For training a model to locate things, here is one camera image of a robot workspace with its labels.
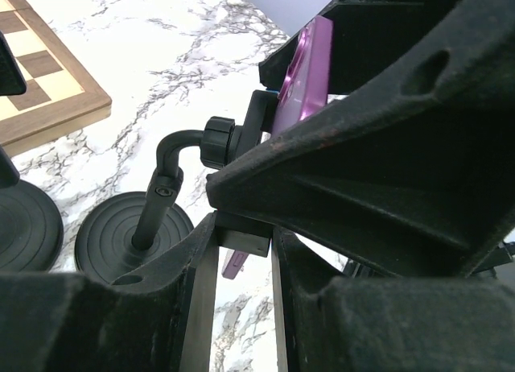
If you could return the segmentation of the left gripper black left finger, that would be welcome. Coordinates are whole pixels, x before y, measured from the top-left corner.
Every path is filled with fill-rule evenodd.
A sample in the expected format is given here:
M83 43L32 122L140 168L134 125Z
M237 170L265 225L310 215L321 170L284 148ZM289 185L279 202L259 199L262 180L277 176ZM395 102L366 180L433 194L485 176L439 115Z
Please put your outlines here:
M78 273L2 275L2 370L208 370L218 259L209 214L112 285Z

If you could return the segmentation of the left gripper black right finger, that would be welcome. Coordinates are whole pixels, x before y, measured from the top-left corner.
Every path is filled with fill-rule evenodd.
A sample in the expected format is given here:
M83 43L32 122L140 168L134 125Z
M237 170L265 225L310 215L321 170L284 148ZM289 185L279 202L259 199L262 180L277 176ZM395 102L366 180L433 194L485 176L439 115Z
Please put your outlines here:
M272 239L281 371L511 371L514 292L495 280L349 278Z

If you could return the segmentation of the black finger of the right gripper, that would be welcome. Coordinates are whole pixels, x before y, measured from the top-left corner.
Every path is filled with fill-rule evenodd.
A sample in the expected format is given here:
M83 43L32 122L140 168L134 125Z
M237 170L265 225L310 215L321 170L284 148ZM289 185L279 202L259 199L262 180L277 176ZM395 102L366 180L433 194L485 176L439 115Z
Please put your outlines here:
M461 0L334 95L212 175L210 205L386 274L471 274L514 227L514 0Z
M331 94L349 94L418 43L461 0L331 0Z

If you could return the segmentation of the red-edged phone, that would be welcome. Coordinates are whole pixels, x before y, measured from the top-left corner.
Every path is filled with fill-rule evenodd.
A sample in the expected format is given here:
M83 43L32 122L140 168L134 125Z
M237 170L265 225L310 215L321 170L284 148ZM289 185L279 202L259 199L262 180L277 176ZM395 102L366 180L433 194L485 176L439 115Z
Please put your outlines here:
M278 94L271 138L309 118L328 101L329 68L332 48L333 22L322 16L314 17L300 32L298 44ZM234 279L249 255L266 257L273 227L259 221L239 221L236 229L229 225L235 217L221 214L217 221L219 243L228 248L222 276Z

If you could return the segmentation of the black phone stand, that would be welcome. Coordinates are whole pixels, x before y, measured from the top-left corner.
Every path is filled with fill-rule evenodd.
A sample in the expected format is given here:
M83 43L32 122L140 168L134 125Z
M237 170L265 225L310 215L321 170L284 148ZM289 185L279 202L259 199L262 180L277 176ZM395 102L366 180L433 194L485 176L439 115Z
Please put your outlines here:
M1 270L49 271L64 240L55 202L41 188L20 179L1 151Z
M146 191L112 196L82 222L75 241L77 269L110 284L187 237L193 224L175 203L183 183L180 152L197 147L205 167L225 167L260 143L277 103L276 93L256 90L243 126L231 118L212 117L203 130L165 136L156 148L156 168Z

